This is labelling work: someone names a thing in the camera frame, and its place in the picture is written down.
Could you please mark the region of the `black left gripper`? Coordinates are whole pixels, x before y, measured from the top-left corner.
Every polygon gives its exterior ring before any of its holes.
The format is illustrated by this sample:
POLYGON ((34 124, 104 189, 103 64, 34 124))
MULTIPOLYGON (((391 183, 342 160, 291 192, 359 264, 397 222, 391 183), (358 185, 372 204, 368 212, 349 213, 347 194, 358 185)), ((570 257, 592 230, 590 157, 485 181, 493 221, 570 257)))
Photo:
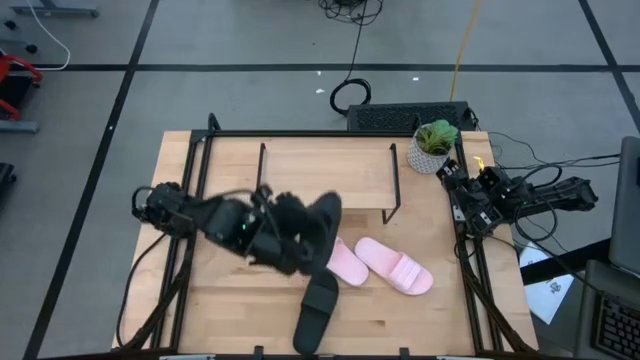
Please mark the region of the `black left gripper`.
POLYGON ((290 192, 272 201, 270 187, 257 187, 251 200, 262 210, 263 223, 251 241, 250 265, 272 267, 291 275, 321 271, 321 220, 317 198, 305 204, 290 192))

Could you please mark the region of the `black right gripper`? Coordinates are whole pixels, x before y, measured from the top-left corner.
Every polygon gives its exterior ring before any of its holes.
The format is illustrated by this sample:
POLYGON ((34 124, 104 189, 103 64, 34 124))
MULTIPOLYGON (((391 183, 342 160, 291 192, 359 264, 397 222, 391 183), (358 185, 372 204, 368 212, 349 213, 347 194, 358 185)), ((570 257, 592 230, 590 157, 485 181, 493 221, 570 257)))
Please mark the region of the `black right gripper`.
MULTIPOLYGON (((462 173, 460 165, 455 160, 449 159, 443 165, 443 169, 436 172, 436 176, 444 189, 454 189, 454 175, 462 173)), ((487 166, 480 171, 476 178, 469 179, 467 191, 480 194, 488 200, 503 198, 510 191, 510 178, 501 168, 487 166)))

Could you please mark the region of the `black slide sandal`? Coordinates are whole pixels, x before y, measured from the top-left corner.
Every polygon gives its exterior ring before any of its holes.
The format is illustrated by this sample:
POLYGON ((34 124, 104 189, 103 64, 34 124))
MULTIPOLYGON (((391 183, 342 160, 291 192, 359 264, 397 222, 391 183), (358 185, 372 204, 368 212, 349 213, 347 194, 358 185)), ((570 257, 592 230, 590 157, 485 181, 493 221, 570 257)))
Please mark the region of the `black slide sandal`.
POLYGON ((311 277, 293 336, 293 348, 299 354, 311 356, 317 351, 338 298, 338 282, 331 272, 325 270, 311 277))
POLYGON ((321 195, 307 210, 300 232, 300 244, 306 251, 299 271, 313 275, 323 271, 333 253, 342 218, 342 200, 336 192, 321 195))

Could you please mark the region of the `pink slide sandal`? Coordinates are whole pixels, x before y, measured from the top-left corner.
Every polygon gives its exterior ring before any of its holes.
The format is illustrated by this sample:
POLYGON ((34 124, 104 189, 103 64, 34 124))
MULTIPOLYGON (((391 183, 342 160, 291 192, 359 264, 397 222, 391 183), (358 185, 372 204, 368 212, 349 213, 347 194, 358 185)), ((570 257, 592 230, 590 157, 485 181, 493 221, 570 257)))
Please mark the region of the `pink slide sandal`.
POLYGON ((369 276, 368 267, 337 237, 326 268, 350 286, 363 285, 369 276))
POLYGON ((434 284, 433 275, 403 252, 377 240, 364 237, 355 245, 355 255, 374 273, 397 291, 410 296, 427 293, 434 284))

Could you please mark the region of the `wooden shelf with black legs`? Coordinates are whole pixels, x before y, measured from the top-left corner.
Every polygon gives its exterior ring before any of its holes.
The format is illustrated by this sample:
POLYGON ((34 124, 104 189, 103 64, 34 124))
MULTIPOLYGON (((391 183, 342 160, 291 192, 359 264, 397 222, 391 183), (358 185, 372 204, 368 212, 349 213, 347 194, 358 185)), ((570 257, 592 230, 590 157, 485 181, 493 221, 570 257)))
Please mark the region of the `wooden shelf with black legs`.
POLYGON ((379 210, 387 224, 402 204, 397 145, 304 148, 260 145, 256 183, 309 204, 334 191, 346 210, 379 210))

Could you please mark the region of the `green plant in patterned pot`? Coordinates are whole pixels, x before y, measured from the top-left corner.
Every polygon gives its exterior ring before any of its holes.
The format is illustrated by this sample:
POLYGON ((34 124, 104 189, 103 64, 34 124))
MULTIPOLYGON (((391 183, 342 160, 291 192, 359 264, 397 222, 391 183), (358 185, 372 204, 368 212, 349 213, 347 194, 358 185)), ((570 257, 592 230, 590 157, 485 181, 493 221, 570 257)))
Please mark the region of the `green plant in patterned pot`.
POLYGON ((435 174, 449 159, 458 135, 459 130, 444 119, 419 126, 407 153, 410 167, 420 174, 435 174))

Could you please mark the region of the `black keyboard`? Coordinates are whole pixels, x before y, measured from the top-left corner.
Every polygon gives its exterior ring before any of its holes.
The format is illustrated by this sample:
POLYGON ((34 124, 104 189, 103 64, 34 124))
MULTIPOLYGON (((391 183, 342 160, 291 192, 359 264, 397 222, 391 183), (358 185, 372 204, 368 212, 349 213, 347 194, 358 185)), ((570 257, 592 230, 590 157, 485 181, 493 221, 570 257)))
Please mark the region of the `black keyboard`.
POLYGON ((474 131, 478 123, 465 101, 352 105, 347 119, 350 131, 410 133, 436 120, 446 120, 462 131, 474 131))
POLYGON ((622 300, 597 295, 591 343, 617 360, 640 360, 640 310, 622 300))

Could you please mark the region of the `black desk bar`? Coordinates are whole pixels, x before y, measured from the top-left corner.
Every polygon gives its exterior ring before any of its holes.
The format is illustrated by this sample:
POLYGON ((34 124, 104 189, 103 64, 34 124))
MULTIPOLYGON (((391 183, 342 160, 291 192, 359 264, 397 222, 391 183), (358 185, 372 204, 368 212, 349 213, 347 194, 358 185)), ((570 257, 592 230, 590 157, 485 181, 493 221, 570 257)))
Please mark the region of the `black desk bar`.
POLYGON ((520 270, 525 285, 540 283, 554 277, 577 274, 586 268, 589 260, 609 264, 611 239, 584 246, 562 255, 550 255, 547 259, 526 265, 520 270))

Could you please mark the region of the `white paper sheet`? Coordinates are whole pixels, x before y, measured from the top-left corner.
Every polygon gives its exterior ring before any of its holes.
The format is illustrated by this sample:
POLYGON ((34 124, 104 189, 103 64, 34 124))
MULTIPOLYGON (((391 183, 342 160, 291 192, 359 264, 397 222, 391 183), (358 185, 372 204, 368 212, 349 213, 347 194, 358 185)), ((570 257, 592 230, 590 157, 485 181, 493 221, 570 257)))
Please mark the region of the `white paper sheet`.
MULTIPOLYGON (((529 243, 520 253, 519 265, 523 269, 548 258, 549 256, 536 245, 529 243)), ((574 278, 571 275, 562 275, 526 285, 526 299, 531 312, 545 324, 550 325, 573 281, 574 278)))

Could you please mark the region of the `grey monitor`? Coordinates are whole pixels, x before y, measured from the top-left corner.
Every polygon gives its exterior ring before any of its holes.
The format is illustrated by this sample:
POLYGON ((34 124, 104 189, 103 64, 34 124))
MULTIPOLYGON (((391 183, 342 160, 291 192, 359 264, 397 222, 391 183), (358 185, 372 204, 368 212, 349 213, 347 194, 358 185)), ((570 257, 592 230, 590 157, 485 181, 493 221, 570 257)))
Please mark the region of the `grey monitor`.
POLYGON ((622 140, 609 259, 640 276, 640 138, 622 140))

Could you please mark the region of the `grey floor stand base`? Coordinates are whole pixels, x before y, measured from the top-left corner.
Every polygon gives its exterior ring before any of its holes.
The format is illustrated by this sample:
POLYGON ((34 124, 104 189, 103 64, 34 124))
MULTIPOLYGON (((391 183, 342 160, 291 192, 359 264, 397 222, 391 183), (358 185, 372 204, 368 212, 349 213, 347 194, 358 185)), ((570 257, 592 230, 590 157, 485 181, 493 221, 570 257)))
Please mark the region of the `grey floor stand base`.
POLYGON ((0 132, 36 134, 39 125, 31 121, 0 120, 0 132))
POLYGON ((19 15, 100 16, 100 11, 92 0, 11 0, 9 8, 19 15))

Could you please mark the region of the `red and black cart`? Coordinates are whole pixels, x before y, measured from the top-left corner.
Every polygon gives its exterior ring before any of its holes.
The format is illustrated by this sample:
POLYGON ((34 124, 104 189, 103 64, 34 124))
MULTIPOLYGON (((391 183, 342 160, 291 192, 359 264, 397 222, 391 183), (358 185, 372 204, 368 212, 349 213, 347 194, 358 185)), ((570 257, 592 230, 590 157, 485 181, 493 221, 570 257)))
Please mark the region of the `red and black cart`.
POLYGON ((42 79, 42 72, 26 60, 0 52, 0 120, 19 122, 21 103, 32 87, 40 86, 42 79), (12 75, 14 65, 29 75, 12 75))

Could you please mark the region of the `black metal rig frame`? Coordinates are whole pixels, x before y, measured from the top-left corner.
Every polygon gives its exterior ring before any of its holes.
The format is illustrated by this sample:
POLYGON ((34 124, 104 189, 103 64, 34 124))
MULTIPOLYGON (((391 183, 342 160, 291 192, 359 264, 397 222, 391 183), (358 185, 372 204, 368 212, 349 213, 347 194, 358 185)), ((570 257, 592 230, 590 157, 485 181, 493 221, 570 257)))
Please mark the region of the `black metal rig frame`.
MULTIPOLYGON (((402 204, 390 221, 379 210, 346 210, 340 237, 354 245, 372 237, 404 252, 434 276, 420 296, 399 293, 377 275, 359 287, 342 285, 335 311, 319 345, 323 356, 472 355, 478 349, 506 349, 480 301, 464 289, 454 253, 455 234, 448 196, 432 175, 407 162, 405 134, 347 131, 220 130, 207 140, 200 130, 164 134, 153 179, 189 179, 190 192, 206 195, 254 187, 260 145, 304 148, 397 145, 402 204)), ((160 332, 147 347, 175 347, 182 353, 246 355, 261 347, 267 355, 293 353, 293 336, 308 280, 250 266, 203 237, 187 286, 168 307, 160 332)))

